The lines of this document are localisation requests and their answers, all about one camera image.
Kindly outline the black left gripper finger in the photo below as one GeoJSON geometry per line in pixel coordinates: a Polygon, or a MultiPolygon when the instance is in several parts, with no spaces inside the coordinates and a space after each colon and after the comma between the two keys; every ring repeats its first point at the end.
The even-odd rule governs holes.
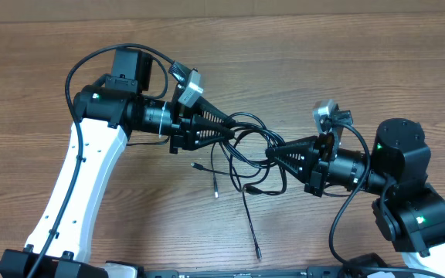
{"type": "Polygon", "coordinates": [[[202,117],[211,122],[217,124],[234,124],[236,122],[203,97],[197,99],[195,107],[199,110],[202,117]]]}
{"type": "Polygon", "coordinates": [[[235,131],[229,128],[232,123],[214,114],[193,115],[189,125],[189,150],[234,138],[235,131]]]}

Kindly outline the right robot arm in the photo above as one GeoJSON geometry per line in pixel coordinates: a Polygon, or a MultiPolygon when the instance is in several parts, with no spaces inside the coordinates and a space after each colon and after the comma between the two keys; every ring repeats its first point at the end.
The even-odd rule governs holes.
{"type": "Polygon", "coordinates": [[[363,151],[340,146],[343,130],[366,144],[352,120],[329,117],[319,127],[318,136],[267,148],[267,158],[317,197],[333,185],[349,191],[346,205],[359,192],[376,195],[372,203],[375,224],[405,263],[396,268],[375,257],[350,259],[342,262],[343,273],[445,277],[445,200],[427,181],[431,150],[421,125],[403,118],[385,120],[376,131],[373,147],[363,151]]]}

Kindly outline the black USB-C cable silver plug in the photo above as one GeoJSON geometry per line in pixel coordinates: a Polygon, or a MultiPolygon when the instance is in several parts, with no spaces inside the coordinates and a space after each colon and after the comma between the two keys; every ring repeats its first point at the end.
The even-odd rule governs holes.
{"type": "Polygon", "coordinates": [[[281,147],[284,139],[272,131],[256,115],[237,112],[225,117],[222,125],[233,131],[231,138],[219,144],[229,170],[232,186],[243,195],[282,195],[287,190],[284,169],[265,156],[269,147],[281,147]],[[280,184],[276,188],[260,186],[276,172],[280,184]]]}

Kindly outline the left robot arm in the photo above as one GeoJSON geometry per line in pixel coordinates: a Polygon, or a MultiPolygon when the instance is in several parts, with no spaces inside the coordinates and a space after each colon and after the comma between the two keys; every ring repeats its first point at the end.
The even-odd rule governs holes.
{"type": "Polygon", "coordinates": [[[233,120],[204,98],[196,69],[140,44],[111,51],[109,73],[65,95],[73,124],[62,169],[24,248],[3,252],[3,277],[142,277],[143,268],[134,264],[90,264],[97,213],[132,132],[158,135],[171,153],[234,135],[233,120]]]}

